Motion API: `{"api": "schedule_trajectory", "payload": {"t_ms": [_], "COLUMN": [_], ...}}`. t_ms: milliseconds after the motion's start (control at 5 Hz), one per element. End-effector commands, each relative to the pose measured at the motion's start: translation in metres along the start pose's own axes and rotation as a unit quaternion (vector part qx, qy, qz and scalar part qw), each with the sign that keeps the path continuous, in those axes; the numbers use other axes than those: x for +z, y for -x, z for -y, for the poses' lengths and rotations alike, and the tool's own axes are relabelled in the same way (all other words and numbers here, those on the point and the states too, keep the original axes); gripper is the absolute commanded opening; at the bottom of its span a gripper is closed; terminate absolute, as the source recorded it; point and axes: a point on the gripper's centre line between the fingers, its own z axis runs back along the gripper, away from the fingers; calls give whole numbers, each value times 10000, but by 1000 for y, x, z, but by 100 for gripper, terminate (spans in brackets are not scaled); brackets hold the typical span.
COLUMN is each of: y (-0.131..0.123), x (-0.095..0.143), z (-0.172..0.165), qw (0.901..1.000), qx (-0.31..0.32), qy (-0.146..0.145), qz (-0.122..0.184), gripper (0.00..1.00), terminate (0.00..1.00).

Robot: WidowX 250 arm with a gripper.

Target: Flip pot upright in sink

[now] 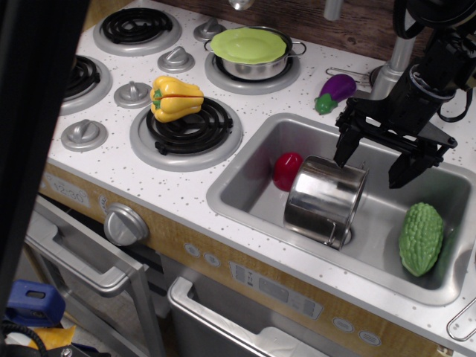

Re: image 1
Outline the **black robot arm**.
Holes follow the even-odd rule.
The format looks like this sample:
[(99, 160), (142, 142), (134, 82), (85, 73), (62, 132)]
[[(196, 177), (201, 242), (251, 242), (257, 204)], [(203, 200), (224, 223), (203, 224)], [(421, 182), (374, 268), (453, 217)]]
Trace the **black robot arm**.
[(412, 62), (386, 98), (351, 97), (339, 115), (334, 161), (343, 167), (362, 138), (400, 153), (389, 187), (401, 188), (438, 166), (457, 141), (430, 122), (458, 89), (475, 87), (475, 2), (395, 1), (393, 27), (401, 39), (433, 29), (423, 57)]

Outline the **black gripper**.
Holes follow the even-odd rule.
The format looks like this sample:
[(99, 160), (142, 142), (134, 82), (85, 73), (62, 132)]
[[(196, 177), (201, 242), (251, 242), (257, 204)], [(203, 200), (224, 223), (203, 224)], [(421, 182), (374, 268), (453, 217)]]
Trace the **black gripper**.
[(429, 86), (417, 65), (407, 68), (390, 94), (382, 100), (351, 97), (338, 116), (339, 139), (334, 161), (343, 167), (362, 138), (401, 153), (388, 171), (390, 189), (399, 189), (438, 166), (457, 143), (434, 127), (430, 119), (453, 99), (454, 89)]

